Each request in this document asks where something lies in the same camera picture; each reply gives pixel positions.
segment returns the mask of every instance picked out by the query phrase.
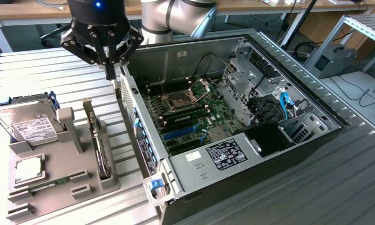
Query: green circuit board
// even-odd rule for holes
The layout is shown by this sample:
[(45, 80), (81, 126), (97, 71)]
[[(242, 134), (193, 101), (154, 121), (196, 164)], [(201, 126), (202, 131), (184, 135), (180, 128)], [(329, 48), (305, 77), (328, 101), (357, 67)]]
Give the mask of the green circuit board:
[[(230, 112), (220, 93), (216, 91), (216, 87), (209, 83), (208, 88), (209, 92), (200, 82), (190, 86), (190, 91), (196, 99), (205, 94), (196, 103), (188, 97), (188, 90), (144, 97), (145, 106), (169, 155), (180, 154), (232, 136), (233, 131), (244, 126)], [(176, 125), (164, 124), (165, 120), (161, 119), (161, 116), (172, 116), (173, 113), (185, 112), (198, 107), (202, 108), (204, 106), (204, 109), (185, 113), (178, 117), (178, 120), (185, 121), (176, 122)], [(168, 134), (177, 133), (189, 128), (193, 128), (194, 132), (165, 140)]]

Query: motherboard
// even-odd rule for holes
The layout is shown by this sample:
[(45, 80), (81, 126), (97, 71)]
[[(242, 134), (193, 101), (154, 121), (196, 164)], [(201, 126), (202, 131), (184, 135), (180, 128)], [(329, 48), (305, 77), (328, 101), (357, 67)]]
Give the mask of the motherboard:
[(222, 140), (244, 126), (216, 87), (196, 79), (188, 89), (142, 97), (169, 155)]

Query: collaborative robot arm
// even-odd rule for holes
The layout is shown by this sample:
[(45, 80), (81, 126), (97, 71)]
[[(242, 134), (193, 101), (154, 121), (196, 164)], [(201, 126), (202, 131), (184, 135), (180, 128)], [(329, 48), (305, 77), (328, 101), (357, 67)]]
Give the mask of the collaborative robot arm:
[(88, 64), (105, 69), (116, 79), (114, 67), (145, 44), (172, 41), (172, 30), (201, 38), (214, 22), (214, 0), (141, 0), (144, 38), (130, 27), (124, 0), (68, 0), (70, 29), (61, 46)]
[(97, 63), (106, 80), (113, 80), (114, 66), (129, 59), (142, 42), (140, 32), (129, 25), (124, 0), (68, 0), (68, 5), (72, 22), (61, 47), (88, 64)]

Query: hard disk drive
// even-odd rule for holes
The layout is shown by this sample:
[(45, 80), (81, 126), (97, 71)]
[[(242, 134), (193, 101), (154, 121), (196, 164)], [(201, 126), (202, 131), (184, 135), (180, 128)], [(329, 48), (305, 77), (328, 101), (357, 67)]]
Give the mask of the hard disk drive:
[(65, 127), (55, 120), (55, 109), (53, 92), (0, 100), (0, 124), (14, 142), (35, 146), (57, 140)]

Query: warning label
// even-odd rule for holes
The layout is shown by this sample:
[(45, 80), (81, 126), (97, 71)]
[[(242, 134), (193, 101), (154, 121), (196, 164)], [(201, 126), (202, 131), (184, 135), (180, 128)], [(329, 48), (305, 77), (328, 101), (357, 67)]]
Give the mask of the warning label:
[(218, 170), (224, 170), (246, 160), (233, 139), (212, 145), (205, 149)]
[(31, 143), (55, 137), (55, 130), (46, 117), (13, 124), (25, 141)]

